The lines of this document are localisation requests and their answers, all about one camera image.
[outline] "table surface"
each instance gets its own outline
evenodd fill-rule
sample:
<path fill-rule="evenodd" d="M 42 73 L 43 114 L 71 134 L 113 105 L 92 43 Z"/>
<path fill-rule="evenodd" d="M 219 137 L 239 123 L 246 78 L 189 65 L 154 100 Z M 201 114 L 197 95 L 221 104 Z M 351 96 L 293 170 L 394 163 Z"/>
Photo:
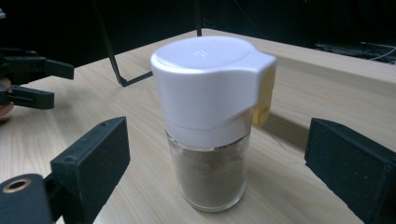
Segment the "table surface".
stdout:
<path fill-rule="evenodd" d="M 153 77 L 121 87 L 108 59 L 27 87 L 55 92 L 47 111 L 15 107 L 0 119 L 0 182 L 50 173 L 50 161 L 96 124 L 126 116 L 131 163 L 95 223 L 361 223 L 304 164 L 312 118 L 336 121 L 396 149 L 396 67 L 239 36 L 278 58 L 271 114 L 252 128 L 247 190 L 221 213 L 191 208 L 179 193 Z M 179 35 L 117 56 L 127 79 L 150 70 L 151 53 Z"/>

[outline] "spice grinder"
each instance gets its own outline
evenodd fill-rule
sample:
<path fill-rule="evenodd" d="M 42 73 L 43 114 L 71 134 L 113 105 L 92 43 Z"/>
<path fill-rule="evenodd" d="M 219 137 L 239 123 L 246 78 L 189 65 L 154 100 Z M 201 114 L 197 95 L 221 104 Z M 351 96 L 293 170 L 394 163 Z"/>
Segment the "spice grinder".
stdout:
<path fill-rule="evenodd" d="M 252 123 L 269 115 L 276 58 L 227 36 L 187 38 L 151 56 L 180 191 L 218 212 L 244 194 Z"/>

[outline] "white plastic cap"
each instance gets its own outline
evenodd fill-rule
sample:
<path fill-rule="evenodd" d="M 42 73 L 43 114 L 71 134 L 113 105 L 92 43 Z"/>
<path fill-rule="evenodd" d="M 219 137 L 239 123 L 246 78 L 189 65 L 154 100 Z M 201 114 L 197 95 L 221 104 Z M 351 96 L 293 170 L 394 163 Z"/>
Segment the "white plastic cap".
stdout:
<path fill-rule="evenodd" d="M 166 131 L 190 147 L 221 147 L 245 136 L 264 72 L 275 62 L 247 41 L 226 36 L 158 49 L 151 65 Z"/>

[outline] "glass jar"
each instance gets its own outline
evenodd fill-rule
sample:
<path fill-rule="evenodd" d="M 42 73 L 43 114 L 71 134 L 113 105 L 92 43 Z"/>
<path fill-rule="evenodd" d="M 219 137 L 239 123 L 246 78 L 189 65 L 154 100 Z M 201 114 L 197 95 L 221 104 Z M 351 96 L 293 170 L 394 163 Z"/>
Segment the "glass jar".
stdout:
<path fill-rule="evenodd" d="M 168 136 L 180 191 L 198 210 L 218 212 L 235 205 L 245 192 L 245 152 L 249 134 L 223 146 L 183 146 Z"/>

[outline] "embossed logo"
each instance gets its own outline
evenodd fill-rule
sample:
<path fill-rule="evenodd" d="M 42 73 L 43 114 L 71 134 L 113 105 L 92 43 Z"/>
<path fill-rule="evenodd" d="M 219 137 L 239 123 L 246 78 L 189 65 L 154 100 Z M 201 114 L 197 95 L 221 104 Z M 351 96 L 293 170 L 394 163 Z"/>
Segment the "embossed logo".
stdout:
<path fill-rule="evenodd" d="M 206 52 L 204 49 L 200 49 L 200 50 L 195 51 L 194 55 L 197 57 L 206 58 L 206 56 L 209 55 L 209 53 Z"/>

